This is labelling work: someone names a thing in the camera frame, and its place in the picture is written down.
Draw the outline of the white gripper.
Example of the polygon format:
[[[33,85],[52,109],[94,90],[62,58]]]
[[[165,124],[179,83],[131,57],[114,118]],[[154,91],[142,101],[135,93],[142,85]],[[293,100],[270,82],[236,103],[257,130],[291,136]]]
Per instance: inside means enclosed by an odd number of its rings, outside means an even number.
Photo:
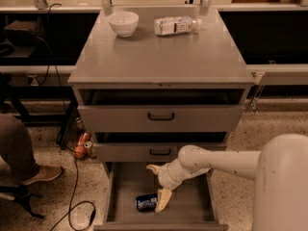
[[[168,205],[172,190],[180,186],[185,180],[192,179],[210,170],[208,167],[200,166],[197,162],[183,162],[180,159],[175,159],[162,166],[147,165],[146,168],[158,176],[159,183],[163,187],[158,190],[156,213],[162,212]]]

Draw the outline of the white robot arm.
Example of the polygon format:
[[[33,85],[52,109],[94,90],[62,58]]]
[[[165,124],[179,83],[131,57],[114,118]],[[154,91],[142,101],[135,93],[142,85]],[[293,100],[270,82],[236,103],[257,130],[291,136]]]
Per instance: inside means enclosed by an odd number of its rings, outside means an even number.
[[[260,151],[212,151],[185,145],[175,160],[147,168],[162,186],[158,212],[183,181],[216,169],[254,182],[251,231],[308,231],[307,136],[280,135]]]

